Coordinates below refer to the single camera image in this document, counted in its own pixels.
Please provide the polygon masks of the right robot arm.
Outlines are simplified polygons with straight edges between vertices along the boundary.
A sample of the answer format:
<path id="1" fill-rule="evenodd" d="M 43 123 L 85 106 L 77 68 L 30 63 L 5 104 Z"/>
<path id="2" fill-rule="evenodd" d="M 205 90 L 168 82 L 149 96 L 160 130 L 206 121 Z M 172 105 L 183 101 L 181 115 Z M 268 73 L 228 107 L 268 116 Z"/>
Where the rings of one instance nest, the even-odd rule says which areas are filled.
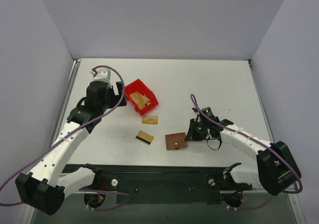
<path id="1" fill-rule="evenodd" d="M 279 141 L 276 143 L 254 137 L 228 119 L 220 120 L 211 108 L 192 109 L 196 117 L 190 120 L 186 141 L 217 140 L 237 148 L 253 161 L 256 166 L 235 163 L 224 169 L 223 184 L 233 189 L 239 184 L 262 186 L 272 196 L 301 183 L 301 172 L 288 148 Z"/>

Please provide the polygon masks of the gold card magnetic stripe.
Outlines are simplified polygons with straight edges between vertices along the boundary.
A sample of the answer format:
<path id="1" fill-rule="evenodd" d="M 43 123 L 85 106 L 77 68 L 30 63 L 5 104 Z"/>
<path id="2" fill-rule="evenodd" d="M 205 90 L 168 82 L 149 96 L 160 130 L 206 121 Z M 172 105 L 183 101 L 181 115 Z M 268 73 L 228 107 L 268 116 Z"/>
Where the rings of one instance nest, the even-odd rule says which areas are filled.
<path id="1" fill-rule="evenodd" d="M 138 134 L 136 135 L 135 139 L 147 144 L 147 145 L 150 145 L 152 143 L 152 141 L 154 140 L 154 137 L 142 130 L 140 130 L 138 132 Z"/>

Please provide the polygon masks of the gold card with chip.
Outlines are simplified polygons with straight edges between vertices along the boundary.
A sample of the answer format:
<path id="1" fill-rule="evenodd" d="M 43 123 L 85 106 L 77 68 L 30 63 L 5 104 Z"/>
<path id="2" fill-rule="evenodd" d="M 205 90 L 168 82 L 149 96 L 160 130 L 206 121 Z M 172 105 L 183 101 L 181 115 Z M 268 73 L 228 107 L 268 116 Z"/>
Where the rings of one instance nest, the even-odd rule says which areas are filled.
<path id="1" fill-rule="evenodd" d="M 158 124 L 159 117 L 157 115 L 142 116 L 142 124 Z"/>

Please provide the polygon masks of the brown leather card holder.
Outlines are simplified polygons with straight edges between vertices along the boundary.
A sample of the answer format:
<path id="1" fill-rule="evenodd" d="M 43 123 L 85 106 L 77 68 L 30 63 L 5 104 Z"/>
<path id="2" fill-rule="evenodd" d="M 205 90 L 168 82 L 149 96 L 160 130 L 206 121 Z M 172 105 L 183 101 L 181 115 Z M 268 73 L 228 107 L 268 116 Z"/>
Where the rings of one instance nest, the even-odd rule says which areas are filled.
<path id="1" fill-rule="evenodd" d="M 185 140 L 185 132 L 173 133 L 165 135 L 165 144 L 168 151 L 179 150 L 187 148 L 187 142 Z"/>

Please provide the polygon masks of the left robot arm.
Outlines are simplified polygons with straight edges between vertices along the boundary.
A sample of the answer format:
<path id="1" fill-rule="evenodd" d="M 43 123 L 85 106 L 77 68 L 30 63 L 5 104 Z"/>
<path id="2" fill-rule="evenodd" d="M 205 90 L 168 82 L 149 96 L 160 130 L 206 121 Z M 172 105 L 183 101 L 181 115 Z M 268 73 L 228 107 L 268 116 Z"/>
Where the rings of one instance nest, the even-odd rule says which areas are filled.
<path id="1" fill-rule="evenodd" d="M 91 190 L 102 186 L 102 176 L 87 166 L 71 174 L 66 184 L 59 177 L 79 144 L 102 120 L 102 115 L 127 104 L 123 83 L 117 82 L 116 86 L 118 95 L 115 95 L 113 86 L 107 82 L 90 83 L 86 96 L 70 112 L 48 153 L 27 174 L 19 173 L 16 177 L 15 185 L 23 203 L 52 215 L 73 192 L 85 186 Z"/>

